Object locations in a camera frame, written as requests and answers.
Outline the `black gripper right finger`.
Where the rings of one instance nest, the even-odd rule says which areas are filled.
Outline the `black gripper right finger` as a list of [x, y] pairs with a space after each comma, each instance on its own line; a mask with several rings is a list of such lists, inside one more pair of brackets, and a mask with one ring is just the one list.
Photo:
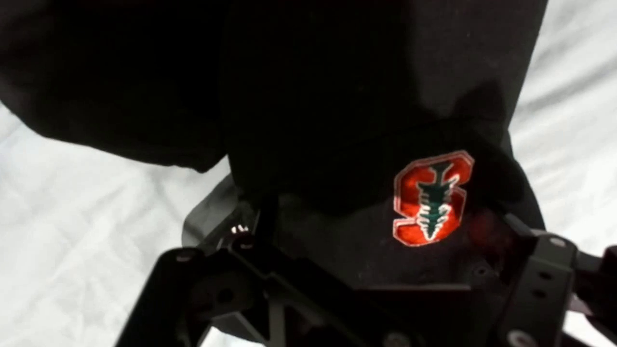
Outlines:
[[508, 286], [492, 347], [587, 347], [564, 332], [569, 311], [579, 311], [610, 342], [617, 340], [614, 247], [595, 257], [514, 215], [492, 216], [490, 222], [490, 261]]

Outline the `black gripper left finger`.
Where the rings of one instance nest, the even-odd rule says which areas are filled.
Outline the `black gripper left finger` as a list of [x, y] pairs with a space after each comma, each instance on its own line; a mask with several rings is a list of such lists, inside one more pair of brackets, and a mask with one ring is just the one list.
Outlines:
[[276, 199], [242, 207], [222, 226], [222, 243], [165, 253], [114, 347], [201, 347], [213, 328], [265, 347], [284, 347], [274, 299]]

